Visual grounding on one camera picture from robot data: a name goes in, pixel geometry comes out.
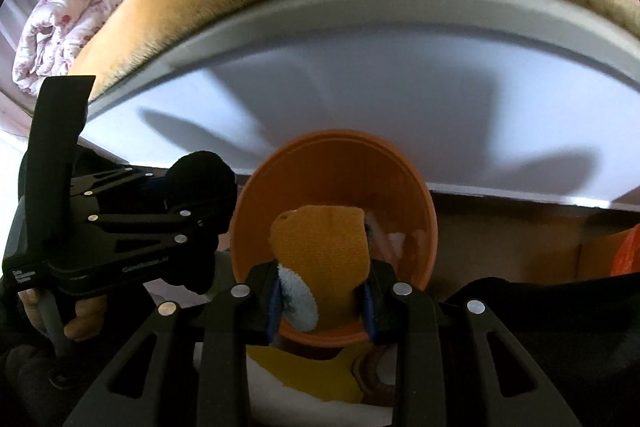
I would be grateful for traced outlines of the person left hand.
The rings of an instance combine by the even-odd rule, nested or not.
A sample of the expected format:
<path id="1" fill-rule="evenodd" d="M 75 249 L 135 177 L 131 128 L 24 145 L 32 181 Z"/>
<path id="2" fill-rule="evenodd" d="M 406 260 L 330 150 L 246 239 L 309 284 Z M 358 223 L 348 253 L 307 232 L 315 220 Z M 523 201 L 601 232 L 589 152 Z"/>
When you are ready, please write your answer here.
<path id="1" fill-rule="evenodd" d="M 46 323 L 40 310 L 41 296 L 35 289 L 19 291 L 18 298 L 23 305 L 26 317 L 32 326 L 43 335 L 48 335 Z M 79 300 L 73 306 L 63 303 L 63 333 L 69 340 L 80 341 L 94 337 L 103 329 L 107 309 L 107 297 L 93 297 Z"/>

